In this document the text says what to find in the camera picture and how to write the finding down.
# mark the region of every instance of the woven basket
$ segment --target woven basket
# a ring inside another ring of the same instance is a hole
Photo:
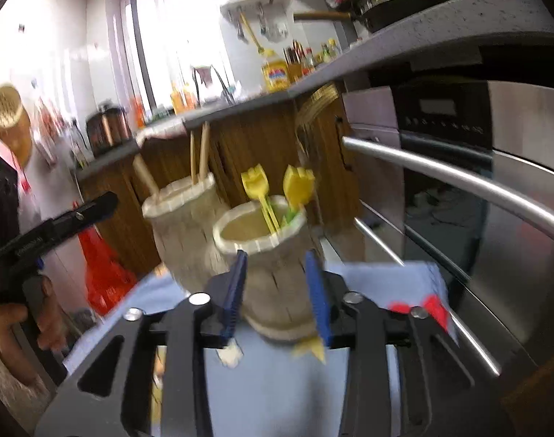
[[[203,291],[222,262],[211,255],[215,249],[212,226],[227,210],[212,173],[195,185],[191,178],[172,182],[142,206],[161,260],[189,292]]]
[[[283,196],[271,197],[280,219],[287,210]],[[258,202],[248,202],[224,214],[213,228],[216,249],[227,264],[238,250],[248,254],[242,312],[261,335],[294,341],[315,334],[315,321],[305,280],[304,256],[311,248],[321,255],[307,225],[305,211],[270,234]]]

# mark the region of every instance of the blue cloth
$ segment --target blue cloth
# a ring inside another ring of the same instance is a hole
[[[348,288],[361,292],[380,307],[400,301],[422,303],[437,294],[447,304],[447,289],[438,267],[428,263],[329,263],[325,269],[341,274]],[[147,314],[165,311],[186,297],[170,275],[151,274],[87,332],[68,356],[69,372],[79,366],[98,341],[130,307]],[[246,323],[235,334],[243,358],[234,369],[221,364],[215,350],[205,350],[206,381],[214,435],[217,437],[334,437],[338,434],[346,386],[348,351],[326,350],[326,364],[312,355],[294,358],[289,344],[263,340]],[[396,352],[387,347],[392,435],[400,432],[400,385]]]

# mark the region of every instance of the oven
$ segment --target oven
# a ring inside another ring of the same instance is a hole
[[[425,80],[350,92],[344,105],[366,260],[437,263],[460,330],[495,369],[517,356],[543,364],[554,353],[554,89]]]

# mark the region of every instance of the hand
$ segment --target hand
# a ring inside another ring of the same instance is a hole
[[[36,323],[40,329],[38,346],[42,350],[60,351],[66,346],[65,326],[60,314],[60,306],[52,283],[45,277],[42,288],[46,298]],[[28,317],[28,309],[22,304],[0,305],[0,358],[8,371],[26,386],[32,385],[38,376],[19,346],[12,332],[12,325],[23,322]]]

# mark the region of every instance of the black frying pan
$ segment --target black frying pan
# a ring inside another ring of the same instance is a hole
[[[356,20],[369,32],[376,32],[396,21],[448,0],[378,0],[362,14],[339,11],[308,11],[293,13],[293,21],[345,21]]]

